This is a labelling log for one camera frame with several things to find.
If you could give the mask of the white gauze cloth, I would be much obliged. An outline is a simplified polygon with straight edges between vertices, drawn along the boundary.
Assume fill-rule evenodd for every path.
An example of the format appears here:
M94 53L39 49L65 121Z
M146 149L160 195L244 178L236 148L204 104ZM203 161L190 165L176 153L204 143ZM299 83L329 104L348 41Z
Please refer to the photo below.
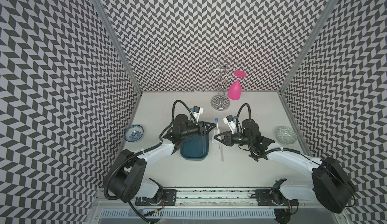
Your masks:
M212 143L213 143L213 144L217 144L217 145L220 144L220 142L215 138L215 136L218 135L218 134L220 134L220 133L221 133L221 131L220 131L220 130L217 130L217 129L214 129L214 130L212 131L212 137L211 137L211 140L212 140Z

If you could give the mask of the blue capped test tube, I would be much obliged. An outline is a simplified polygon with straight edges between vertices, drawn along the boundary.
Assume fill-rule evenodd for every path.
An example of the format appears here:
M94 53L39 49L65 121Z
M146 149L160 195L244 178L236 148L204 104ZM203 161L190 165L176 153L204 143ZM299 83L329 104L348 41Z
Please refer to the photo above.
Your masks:
M220 149L220 157L221 157L221 162L224 162L224 151L223 151L223 145L219 144L219 149Z
M215 119L215 123L216 123L216 128L215 129L220 130L219 119L218 118Z

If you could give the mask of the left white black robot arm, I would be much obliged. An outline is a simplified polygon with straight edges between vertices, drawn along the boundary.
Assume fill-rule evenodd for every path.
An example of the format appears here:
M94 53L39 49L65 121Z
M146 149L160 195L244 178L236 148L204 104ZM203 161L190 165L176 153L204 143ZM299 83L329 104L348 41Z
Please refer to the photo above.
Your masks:
M119 154L104 179L104 197L123 203L141 197L158 204L163 186L151 178L144 179L146 168L177 152L185 139L207 136L215 127L215 123L177 115L160 134L159 143L135 152L125 149Z

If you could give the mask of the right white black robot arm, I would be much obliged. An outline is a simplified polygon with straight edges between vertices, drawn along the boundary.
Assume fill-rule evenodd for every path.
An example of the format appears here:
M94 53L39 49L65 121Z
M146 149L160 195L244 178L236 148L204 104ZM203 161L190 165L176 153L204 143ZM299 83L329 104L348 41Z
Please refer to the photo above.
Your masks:
M336 159L320 159L286 148L264 137L258 124L248 119L243 121L241 130L233 125L229 131L215 135L214 139L225 146L246 145L249 156L255 161L275 161L308 178L298 182L290 182L286 178L277 180L263 192L267 203L284 206L292 201L306 200L318 202L336 214L350 207L349 202L354 198L356 188Z

